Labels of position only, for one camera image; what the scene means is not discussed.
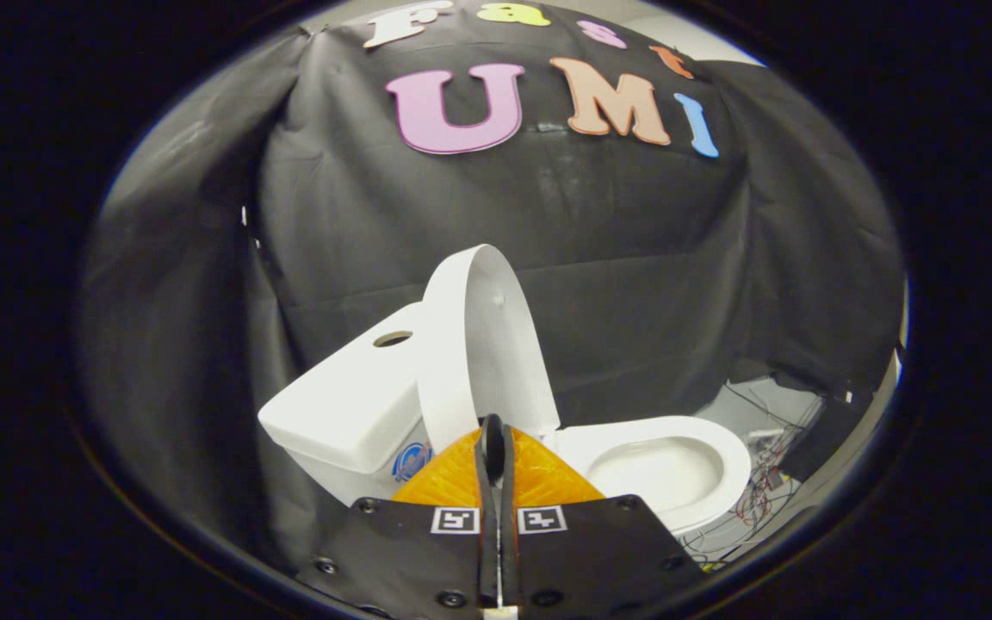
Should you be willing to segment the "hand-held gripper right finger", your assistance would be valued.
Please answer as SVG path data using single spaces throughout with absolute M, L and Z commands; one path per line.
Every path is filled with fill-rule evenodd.
M 586 482 L 510 426 L 501 585 L 521 619 L 653 619 L 709 577 L 641 497 L 588 499 Z

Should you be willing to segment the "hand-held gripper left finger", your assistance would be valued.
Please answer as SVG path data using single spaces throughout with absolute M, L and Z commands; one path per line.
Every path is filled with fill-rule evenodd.
M 478 506 L 362 497 L 314 547 L 298 581 L 385 619 L 481 619 L 500 601 L 501 419 L 488 415 L 466 459 Z

